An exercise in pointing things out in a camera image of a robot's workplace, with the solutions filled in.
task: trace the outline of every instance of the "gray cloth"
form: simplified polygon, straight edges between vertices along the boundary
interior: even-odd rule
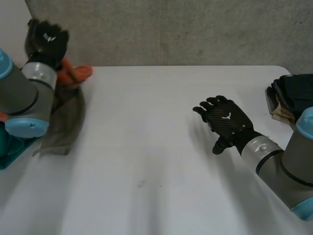
[[[67,155],[85,121],[86,104],[82,87],[56,87],[50,125],[35,156]]]

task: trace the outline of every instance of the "logo on robotic hand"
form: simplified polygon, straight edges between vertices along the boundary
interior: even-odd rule
[[[229,119],[230,120],[230,116],[231,116],[231,113],[229,113],[229,115],[227,117],[222,117],[222,119]]]
[[[47,40],[47,42],[52,42],[56,37],[50,37],[47,35],[47,33],[45,33],[44,38]]]

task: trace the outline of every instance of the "orange cloth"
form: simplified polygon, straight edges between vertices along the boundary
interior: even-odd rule
[[[58,71],[58,86],[70,86],[79,84],[87,80],[89,76],[93,74],[92,67],[87,66],[78,66],[73,68],[67,58],[62,60],[63,69]],[[0,111],[0,121],[5,122],[8,119],[8,116]]]
[[[0,111],[0,121],[5,122],[7,121],[7,119],[8,119],[7,114]]]

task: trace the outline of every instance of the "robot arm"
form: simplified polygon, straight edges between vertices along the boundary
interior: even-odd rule
[[[193,110],[220,135],[213,153],[235,146],[243,160],[303,220],[313,218],[313,108],[298,120],[296,130],[282,150],[268,137],[254,131],[252,122],[231,100],[208,98]]]
[[[16,137],[43,136],[49,126],[57,70],[68,33],[57,25],[31,20],[25,42],[29,60],[20,71],[0,50],[0,110],[8,115],[6,131]]]

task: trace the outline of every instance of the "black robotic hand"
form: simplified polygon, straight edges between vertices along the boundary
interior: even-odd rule
[[[193,111],[201,115],[211,130],[220,135],[213,147],[214,154],[221,154],[226,148],[245,142],[246,136],[255,136],[253,124],[247,115],[232,101],[224,96],[210,97],[200,103],[203,107],[194,107]]]
[[[50,63],[58,64],[67,51],[68,32],[56,24],[31,19],[25,41],[25,51],[29,58],[48,57]]]

